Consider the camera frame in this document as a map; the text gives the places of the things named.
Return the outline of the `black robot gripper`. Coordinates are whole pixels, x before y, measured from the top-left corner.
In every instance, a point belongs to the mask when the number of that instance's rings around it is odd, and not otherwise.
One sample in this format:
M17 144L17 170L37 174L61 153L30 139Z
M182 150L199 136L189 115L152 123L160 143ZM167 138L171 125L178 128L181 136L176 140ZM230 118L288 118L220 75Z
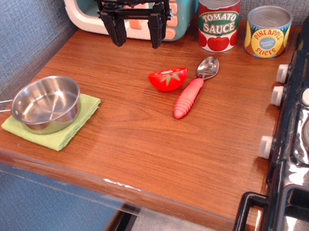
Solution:
M166 17L172 17L170 0L95 0L113 43L121 47L126 42L124 19L148 19L152 47L159 48L166 35Z

